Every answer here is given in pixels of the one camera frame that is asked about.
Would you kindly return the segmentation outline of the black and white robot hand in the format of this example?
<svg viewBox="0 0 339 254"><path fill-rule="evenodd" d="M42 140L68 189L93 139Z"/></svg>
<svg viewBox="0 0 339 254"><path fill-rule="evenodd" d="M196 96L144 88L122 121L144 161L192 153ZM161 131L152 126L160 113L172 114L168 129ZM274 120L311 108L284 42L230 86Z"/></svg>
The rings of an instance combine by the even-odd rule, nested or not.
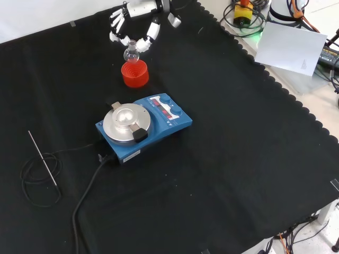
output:
<svg viewBox="0 0 339 254"><path fill-rule="evenodd" d="M174 13L171 1L140 1L124 2L122 7L111 14L110 20L110 40L120 42L127 46L131 39L122 33L124 22L128 19L134 19L144 15L152 15L152 21L146 35L136 42L138 52L147 51L158 37L160 31L160 21L157 14L165 13L172 27L176 28L181 24L181 20Z"/></svg>

